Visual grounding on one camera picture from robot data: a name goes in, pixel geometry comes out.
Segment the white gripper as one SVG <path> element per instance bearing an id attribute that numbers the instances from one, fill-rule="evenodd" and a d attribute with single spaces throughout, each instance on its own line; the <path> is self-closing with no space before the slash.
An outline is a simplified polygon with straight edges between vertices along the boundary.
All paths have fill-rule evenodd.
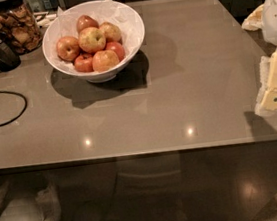
<path id="1" fill-rule="evenodd" d="M 264 40 L 277 46 L 277 0 L 265 0 L 243 21 L 247 31 L 262 29 Z M 261 87 L 257 94 L 254 112 L 260 117 L 277 113 L 277 48 L 271 57 L 260 60 Z"/>

